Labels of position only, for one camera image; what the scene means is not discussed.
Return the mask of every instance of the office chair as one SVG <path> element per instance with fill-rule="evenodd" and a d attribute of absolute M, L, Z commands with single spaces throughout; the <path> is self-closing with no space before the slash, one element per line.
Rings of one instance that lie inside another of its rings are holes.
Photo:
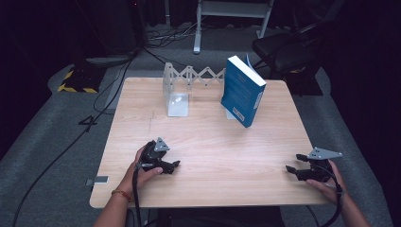
<path fill-rule="evenodd" d="M 295 30 L 312 23 L 333 20 L 345 0 L 289 0 L 292 5 L 292 21 Z"/>
<path fill-rule="evenodd" d="M 280 32 L 253 41 L 252 49 L 260 57 L 260 61 L 253 65 L 255 70 L 268 66 L 268 79 L 279 77 L 286 80 L 288 74 L 297 74 L 304 78 L 302 90 L 315 71 L 319 69 L 317 55 L 321 41 L 334 20 L 313 23 L 293 33 Z"/>

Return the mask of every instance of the equipment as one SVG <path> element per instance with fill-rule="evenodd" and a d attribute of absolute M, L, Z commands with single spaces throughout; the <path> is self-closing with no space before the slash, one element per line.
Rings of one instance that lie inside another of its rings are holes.
<path fill-rule="evenodd" d="M 330 180 L 330 178 L 333 179 L 334 181 L 335 185 L 330 185 L 328 183 L 325 184 L 335 189 L 337 193 L 336 213 L 330 220 L 328 220 L 324 225 L 322 225 L 322 227 L 330 226 L 340 215 L 341 212 L 340 201 L 344 191 L 342 190 L 341 185 L 337 181 L 336 175 L 334 174 L 333 168 L 328 162 L 328 159 L 342 157 L 342 153 L 322 148 L 314 148 L 307 156 L 303 154 L 297 154 L 296 156 L 298 160 L 310 163 L 310 169 L 297 170 L 294 167 L 286 166 L 287 171 L 289 173 L 295 174 L 298 178 L 298 181 L 306 181 L 308 179 L 313 179 L 315 181 L 325 183 L 328 180 Z"/>
<path fill-rule="evenodd" d="M 166 152 L 170 150 L 168 145 L 163 141 L 162 138 L 157 138 L 157 142 L 154 140 L 148 142 L 144 150 L 142 151 L 141 157 L 135 166 L 132 176 L 132 191 L 133 198 L 135 202 L 136 217 L 138 221 L 138 226 L 142 227 L 141 212 L 139 206 L 138 198 L 138 174 L 139 170 L 143 168 L 145 171 L 149 171 L 155 167 L 161 167 L 163 169 L 162 173 L 172 174 L 174 169 L 178 166 L 180 161 L 174 163 L 163 162 L 162 158 L 165 156 Z"/>
<path fill-rule="evenodd" d="M 170 148 L 160 137 L 157 138 L 157 142 L 152 140 L 145 146 L 138 165 L 145 171 L 155 167 L 161 167 L 163 173 L 172 174 L 180 161 L 176 161 L 172 164 L 162 161 L 163 156 L 165 156 L 168 150 L 170 150 Z"/>
<path fill-rule="evenodd" d="M 309 162 L 310 169 L 297 170 L 294 167 L 286 166 L 289 173 L 295 174 L 299 181 L 313 179 L 325 183 L 334 175 L 328 159 L 342 157 L 342 153 L 314 148 L 307 156 L 303 154 L 297 154 L 296 156 L 298 160 Z"/>

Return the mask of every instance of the book cover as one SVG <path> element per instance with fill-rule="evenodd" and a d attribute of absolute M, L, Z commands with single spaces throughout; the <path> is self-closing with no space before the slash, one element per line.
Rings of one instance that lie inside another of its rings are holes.
<path fill-rule="evenodd" d="M 245 128 L 250 127 L 259 107 L 266 82 L 238 56 L 227 60 L 221 104 Z"/>

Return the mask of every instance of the wire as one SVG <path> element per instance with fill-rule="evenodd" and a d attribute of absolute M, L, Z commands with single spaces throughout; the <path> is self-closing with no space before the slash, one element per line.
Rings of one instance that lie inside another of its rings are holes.
<path fill-rule="evenodd" d="M 136 220 L 138 221 L 138 227 L 142 227 L 142 219 L 141 219 L 141 212 L 139 208 L 139 199 L 138 199 L 138 174 L 139 174 L 139 166 L 135 167 L 132 175 L 132 191 L 133 191 L 133 199 L 135 201 L 135 211 L 136 211 Z"/>
<path fill-rule="evenodd" d="M 44 173 L 47 172 L 47 170 L 52 167 L 61 157 L 63 154 L 65 154 L 72 146 L 74 146 L 76 144 L 76 142 L 80 139 L 80 137 L 82 137 L 82 135 L 89 129 L 92 127 L 92 125 L 94 125 L 94 123 L 104 114 L 104 112 L 109 108 L 109 106 L 112 104 L 112 102 L 114 101 L 114 99 L 117 97 L 118 91 L 121 88 L 122 85 L 122 81 L 124 81 L 124 77 L 127 73 L 127 69 L 130 66 L 130 64 L 132 63 L 133 58 L 130 60 L 130 62 L 127 64 L 127 67 L 124 70 L 124 74 L 123 74 L 123 79 L 121 79 L 121 82 L 117 88 L 117 92 L 114 94 L 112 100 L 110 100 L 109 104 L 107 104 L 107 106 L 95 117 L 95 119 L 93 121 L 91 121 L 88 126 L 77 136 L 77 138 L 62 152 L 60 153 L 45 169 L 44 171 L 42 171 L 42 173 L 35 179 L 35 181 L 30 185 L 29 189 L 27 190 L 27 192 L 24 194 L 22 200 L 20 201 L 18 208 L 15 212 L 14 215 L 14 220 L 12 222 L 12 226 L 15 226 L 17 223 L 17 219 L 18 219 L 18 215 L 21 211 L 21 208 L 24 204 L 24 201 L 26 200 L 27 196 L 29 195 L 30 191 L 33 189 L 33 187 L 36 185 L 36 183 L 42 178 L 42 176 L 44 175 Z"/>
<path fill-rule="evenodd" d="M 317 227 L 320 227 L 321 225 L 318 222 L 318 219 L 316 218 L 315 213 L 313 212 L 312 208 L 310 208 L 309 205 L 306 206 L 306 208 L 309 210 L 310 214 L 312 215 L 312 217 L 315 219 L 315 223 Z"/>
<path fill-rule="evenodd" d="M 167 32 L 163 35 L 160 34 L 159 30 L 152 30 L 152 31 L 148 31 L 148 33 L 156 33 L 157 35 L 153 35 L 152 36 L 148 36 L 148 40 L 151 41 L 155 41 L 155 40 L 161 40 L 161 39 L 165 39 L 165 38 L 170 38 L 171 35 L 177 35 L 177 37 L 182 37 L 182 36 L 189 36 L 189 35 L 195 35 L 194 34 L 185 34 L 192 26 L 190 26 L 189 28 L 180 28 L 180 29 L 175 29 L 175 32 L 173 34 L 168 34 L 170 31 L 172 31 L 172 29 L 167 29 Z M 184 30 L 183 33 L 178 34 L 179 30 Z"/>
<path fill-rule="evenodd" d="M 158 220 L 158 219 L 153 219 L 153 220 L 149 221 L 147 224 L 144 225 L 144 227 L 150 226 L 151 224 L 153 224 L 153 223 L 156 222 L 157 220 Z"/>
<path fill-rule="evenodd" d="M 331 176 L 331 178 L 333 179 L 334 183 L 336 184 L 337 209 L 336 209 L 336 212 L 334 213 L 333 217 L 330 220 L 328 220 L 324 225 L 322 225 L 322 227 L 327 227 L 327 226 L 330 226 L 339 217 L 339 215 L 341 213 L 340 201 L 341 201 L 341 195 L 342 195 L 343 191 L 342 191 L 341 185 L 337 181 L 336 175 L 334 175 L 334 173 L 332 173 L 329 170 L 327 170 L 326 168 L 318 166 L 318 165 L 311 164 L 310 166 L 317 167 L 317 168 L 320 168 L 320 169 L 324 170 L 326 173 L 328 173 Z"/>
<path fill-rule="evenodd" d="M 168 30 L 163 36 L 156 36 L 156 37 L 148 37 L 149 41 L 157 41 L 157 40 L 161 40 L 159 44 L 148 44 L 147 47 L 148 48 L 159 48 L 159 47 L 166 47 L 170 44 L 172 44 L 175 41 L 180 41 L 180 40 L 184 40 L 189 36 L 193 36 L 196 33 L 191 33 L 191 34 L 186 34 L 188 31 L 193 31 L 195 28 L 195 26 L 197 25 L 197 23 L 193 24 L 192 26 L 188 27 L 188 28 L 182 28 L 180 30 L 184 30 L 183 33 L 179 33 L 179 29 L 176 29 L 173 34 L 168 34 L 170 31 L 172 31 L 171 29 Z"/>
<path fill-rule="evenodd" d="M 111 82 L 111 83 L 97 96 L 97 98 L 95 99 L 95 102 L 94 102 L 94 110 L 95 110 L 95 111 L 101 113 L 101 111 L 98 110 L 97 107 L 96 107 L 96 102 L 97 102 L 97 100 L 100 98 L 100 96 L 103 95 L 104 92 L 106 92 L 116 81 L 118 81 L 118 79 L 120 78 L 120 75 L 121 75 L 121 70 L 124 68 L 125 65 L 126 65 L 126 64 L 123 64 L 123 66 L 120 68 L 120 70 L 118 70 L 118 75 L 117 75 L 117 77 L 115 78 L 115 80 L 113 80 L 113 82 Z"/>
<path fill-rule="evenodd" d="M 180 62 L 178 62 L 178 61 L 174 61 L 174 60 L 168 59 L 168 58 L 163 57 L 163 56 L 160 56 L 160 55 L 154 55 L 154 56 L 155 56 L 155 57 L 158 57 L 158 58 L 161 58 L 161 59 L 164 59 L 164 60 L 167 60 L 167 61 L 170 61 L 170 62 L 178 63 L 179 65 L 182 65 L 182 66 L 184 66 L 184 67 L 187 66 L 187 64 L 183 64 L 183 63 L 180 63 Z"/>
<path fill-rule="evenodd" d="M 155 59 L 157 59 L 159 62 L 161 62 L 162 64 L 166 64 L 163 60 L 161 60 L 158 56 L 156 56 L 155 54 L 151 53 L 150 51 L 148 51 L 145 47 L 143 47 L 143 49 L 145 51 L 147 51 L 151 56 L 153 56 Z"/>

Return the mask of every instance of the white stand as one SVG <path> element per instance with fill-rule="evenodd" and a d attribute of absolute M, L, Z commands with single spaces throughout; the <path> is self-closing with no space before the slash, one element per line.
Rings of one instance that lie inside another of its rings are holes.
<path fill-rule="evenodd" d="M 204 68 L 199 73 L 195 72 L 192 66 L 186 66 L 181 73 L 174 69 L 169 62 L 165 65 L 163 73 L 163 95 L 166 99 L 167 116 L 188 116 L 188 93 L 175 93 L 178 82 L 186 84 L 186 91 L 192 91 L 192 84 L 196 81 L 207 86 L 213 81 L 220 84 L 224 82 L 225 68 L 215 74 L 209 67 Z"/>
<path fill-rule="evenodd" d="M 265 35 L 273 3 L 274 0 L 270 0 L 268 4 L 210 2 L 198 0 L 197 32 L 195 34 L 194 54 L 199 54 L 201 52 L 202 15 L 264 18 L 262 29 L 256 31 L 257 38 L 260 39 Z"/>

